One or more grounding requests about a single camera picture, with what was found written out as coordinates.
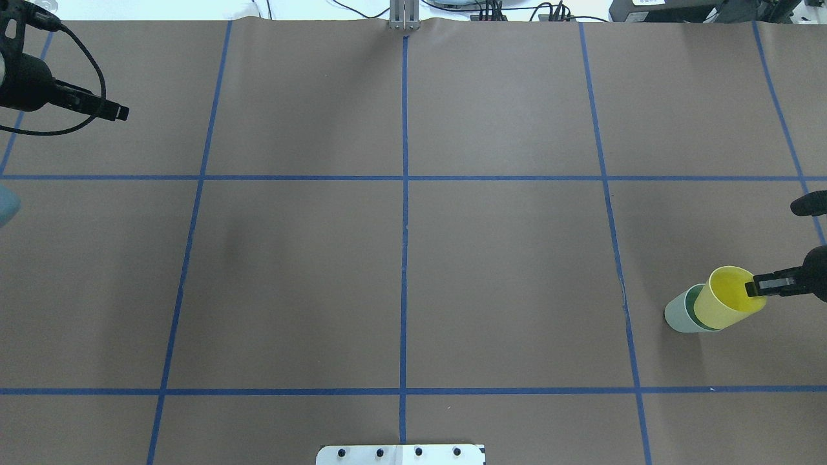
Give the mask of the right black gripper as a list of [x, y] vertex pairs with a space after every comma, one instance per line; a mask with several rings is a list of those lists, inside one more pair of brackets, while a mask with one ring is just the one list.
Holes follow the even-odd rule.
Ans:
[[789, 268], [766, 274], [756, 274], [745, 283], [749, 297], [813, 294], [826, 300], [826, 246], [813, 248], [806, 254], [800, 268]]

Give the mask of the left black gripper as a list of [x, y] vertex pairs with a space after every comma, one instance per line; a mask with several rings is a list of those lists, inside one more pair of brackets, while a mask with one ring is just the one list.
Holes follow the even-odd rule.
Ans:
[[130, 108], [92, 94], [88, 89], [55, 80], [50, 68], [28, 54], [2, 54], [1, 106], [32, 112], [51, 103], [76, 114], [107, 121], [127, 121]]

